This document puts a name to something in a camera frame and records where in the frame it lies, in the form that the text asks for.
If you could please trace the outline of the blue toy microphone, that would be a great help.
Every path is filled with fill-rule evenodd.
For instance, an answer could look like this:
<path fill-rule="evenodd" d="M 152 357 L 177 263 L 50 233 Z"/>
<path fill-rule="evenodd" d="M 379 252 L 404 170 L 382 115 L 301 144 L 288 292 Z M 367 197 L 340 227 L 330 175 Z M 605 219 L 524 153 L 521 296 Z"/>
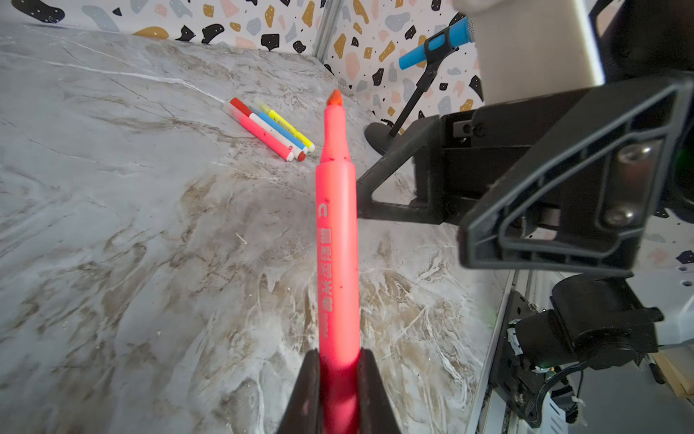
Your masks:
<path fill-rule="evenodd" d="M 429 63 L 438 58 L 445 58 L 451 52 L 455 52 L 459 46 L 473 43 L 473 41 L 475 41 L 473 24 L 468 17 L 464 17 L 426 39 L 423 45 L 401 56 L 399 68 L 407 70 L 423 61 Z"/>

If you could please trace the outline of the blue highlighter pen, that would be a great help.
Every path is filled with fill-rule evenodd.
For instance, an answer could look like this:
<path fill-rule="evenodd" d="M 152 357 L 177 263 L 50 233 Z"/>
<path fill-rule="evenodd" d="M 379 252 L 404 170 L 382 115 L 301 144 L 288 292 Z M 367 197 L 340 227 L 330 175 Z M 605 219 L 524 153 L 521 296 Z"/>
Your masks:
<path fill-rule="evenodd" d="M 284 137 L 287 141 L 292 143 L 292 145 L 296 149 L 296 159 L 298 159 L 299 161 L 303 161 L 305 159 L 305 152 L 307 151 L 307 147 L 299 139 L 297 139 L 292 133 L 287 131 L 276 121 L 271 119 L 271 117 L 269 117 L 269 115 L 267 115 L 262 110 L 259 110 L 258 108 L 251 108 L 251 110 L 261 119 L 263 119 L 267 124 L 269 124 L 269 126 L 274 128 L 274 130 L 276 130 L 282 137 Z"/>

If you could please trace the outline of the white marker pen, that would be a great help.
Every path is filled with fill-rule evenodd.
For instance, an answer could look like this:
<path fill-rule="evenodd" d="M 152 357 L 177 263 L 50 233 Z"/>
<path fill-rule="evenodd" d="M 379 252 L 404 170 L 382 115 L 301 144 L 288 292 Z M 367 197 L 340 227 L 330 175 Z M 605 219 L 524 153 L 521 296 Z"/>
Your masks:
<path fill-rule="evenodd" d="M 277 139 L 281 144 L 283 144 L 284 146 L 287 146 L 292 151 L 292 153 L 294 155 L 294 160 L 299 161 L 298 159 L 296 159 L 296 149 L 292 145 L 291 142 L 287 141 L 284 137 L 282 137 L 276 130 L 274 130 L 274 128 L 269 126 L 269 124 L 267 124 L 263 119 L 261 119 L 258 115 L 256 115 L 248 106 L 246 106 L 239 99 L 236 99 L 236 98 L 231 99 L 230 103 L 235 108 L 240 110 L 243 114 L 248 116 L 251 120 L 253 120 L 255 123 L 260 125 L 264 130 L 267 131 L 267 133 L 269 133 L 271 136 L 273 136 L 275 139 Z"/>

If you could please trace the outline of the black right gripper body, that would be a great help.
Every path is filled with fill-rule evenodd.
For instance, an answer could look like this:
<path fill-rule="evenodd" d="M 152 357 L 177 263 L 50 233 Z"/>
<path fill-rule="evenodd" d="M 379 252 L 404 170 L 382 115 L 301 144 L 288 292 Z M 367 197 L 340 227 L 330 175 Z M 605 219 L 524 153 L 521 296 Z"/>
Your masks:
<path fill-rule="evenodd" d="M 638 228 L 658 207 L 693 219 L 693 5 L 463 1 L 484 106 L 448 119 L 447 188 L 464 228 L 558 210 L 563 228 Z"/>

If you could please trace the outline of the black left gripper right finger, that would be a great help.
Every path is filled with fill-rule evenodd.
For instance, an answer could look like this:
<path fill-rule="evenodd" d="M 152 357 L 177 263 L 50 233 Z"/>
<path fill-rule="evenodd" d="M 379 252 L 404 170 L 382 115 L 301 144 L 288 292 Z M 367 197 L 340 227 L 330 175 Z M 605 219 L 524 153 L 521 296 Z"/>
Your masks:
<path fill-rule="evenodd" d="M 371 350 L 361 349 L 357 374 L 361 434 L 401 434 Z"/>

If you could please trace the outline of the aluminium corner post right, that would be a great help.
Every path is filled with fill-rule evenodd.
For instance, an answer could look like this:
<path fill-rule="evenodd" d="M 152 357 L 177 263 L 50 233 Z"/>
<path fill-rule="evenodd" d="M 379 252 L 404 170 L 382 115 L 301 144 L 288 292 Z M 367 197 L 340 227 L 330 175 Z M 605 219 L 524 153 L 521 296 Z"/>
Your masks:
<path fill-rule="evenodd" d="M 314 57 L 323 63 L 327 56 L 328 45 L 331 41 L 333 29 L 343 7 L 343 0 L 328 0 L 323 8 L 321 23 L 318 28 L 316 42 L 314 43 Z"/>

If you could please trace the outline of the yellow highlighter pen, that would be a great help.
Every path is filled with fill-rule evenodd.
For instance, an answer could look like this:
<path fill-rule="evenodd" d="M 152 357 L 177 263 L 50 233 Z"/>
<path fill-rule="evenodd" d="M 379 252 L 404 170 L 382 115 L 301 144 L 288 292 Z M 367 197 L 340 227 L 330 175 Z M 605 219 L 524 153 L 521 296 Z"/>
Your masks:
<path fill-rule="evenodd" d="M 264 101 L 261 101 L 260 99 L 256 100 L 256 103 L 258 103 L 258 106 L 260 106 L 260 109 L 269 115 L 269 117 L 276 121 L 276 123 L 280 124 L 285 130 L 287 130 L 289 133 L 291 133 L 296 139 L 298 139 L 303 145 L 305 145 L 309 151 L 314 151 L 316 146 L 314 143 L 306 137 L 303 133 L 301 133 L 296 127 L 294 127 L 292 124 L 290 124 L 286 119 L 284 119 L 276 110 L 273 110 L 269 105 L 267 105 Z"/>

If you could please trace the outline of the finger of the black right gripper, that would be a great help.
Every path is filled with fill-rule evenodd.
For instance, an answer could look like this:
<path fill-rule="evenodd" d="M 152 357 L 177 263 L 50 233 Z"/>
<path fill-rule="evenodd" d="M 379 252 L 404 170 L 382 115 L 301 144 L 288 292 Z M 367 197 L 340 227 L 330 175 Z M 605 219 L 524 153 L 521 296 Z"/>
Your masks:
<path fill-rule="evenodd" d="M 396 137 L 357 181 L 358 216 L 365 220 L 444 224 L 448 221 L 446 121 L 424 118 Z"/>
<path fill-rule="evenodd" d="M 511 225 L 558 191 L 551 240 Z M 459 225 L 468 269 L 626 274 L 661 202 L 693 210 L 693 77 L 641 77 L 590 90 Z"/>

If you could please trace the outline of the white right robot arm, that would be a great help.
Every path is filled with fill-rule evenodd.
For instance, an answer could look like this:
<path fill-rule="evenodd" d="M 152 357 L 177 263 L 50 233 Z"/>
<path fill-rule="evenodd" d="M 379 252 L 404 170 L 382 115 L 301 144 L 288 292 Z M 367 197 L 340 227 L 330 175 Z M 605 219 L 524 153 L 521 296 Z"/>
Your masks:
<path fill-rule="evenodd" d="M 460 1 L 462 16 L 400 59 L 441 63 L 474 43 L 476 110 L 370 124 L 380 160 L 358 181 L 363 219 L 458 226 L 468 269 L 563 271 L 538 311 L 512 291 L 491 386 L 531 427 L 578 398 L 567 378 L 639 363 L 693 338 L 687 278 L 633 273 L 650 218 L 693 219 L 693 5 Z"/>

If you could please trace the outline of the pink highlighter pen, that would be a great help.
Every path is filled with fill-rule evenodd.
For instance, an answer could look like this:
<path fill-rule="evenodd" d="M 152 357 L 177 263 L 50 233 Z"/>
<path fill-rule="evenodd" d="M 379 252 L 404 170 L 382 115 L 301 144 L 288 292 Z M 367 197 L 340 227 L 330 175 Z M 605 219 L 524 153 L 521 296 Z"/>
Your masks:
<path fill-rule="evenodd" d="M 325 144 L 316 168 L 321 403 L 325 433 L 356 433 L 361 352 L 356 169 L 339 90 L 328 98 L 324 120 Z"/>
<path fill-rule="evenodd" d="M 240 126 L 243 126 L 248 132 L 272 149 L 285 161 L 294 160 L 294 155 L 287 146 L 281 144 L 277 139 L 267 133 L 267 131 L 264 130 L 260 125 L 235 108 L 229 101 L 224 103 L 223 109 L 229 116 L 235 119 Z"/>

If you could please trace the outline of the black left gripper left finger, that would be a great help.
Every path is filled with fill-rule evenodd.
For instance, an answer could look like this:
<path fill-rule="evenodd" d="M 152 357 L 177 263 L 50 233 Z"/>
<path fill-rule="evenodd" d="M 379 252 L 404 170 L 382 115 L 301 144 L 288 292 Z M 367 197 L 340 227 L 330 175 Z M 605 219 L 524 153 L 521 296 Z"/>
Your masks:
<path fill-rule="evenodd" d="M 321 361 L 317 349 L 308 351 L 276 434 L 322 432 Z"/>

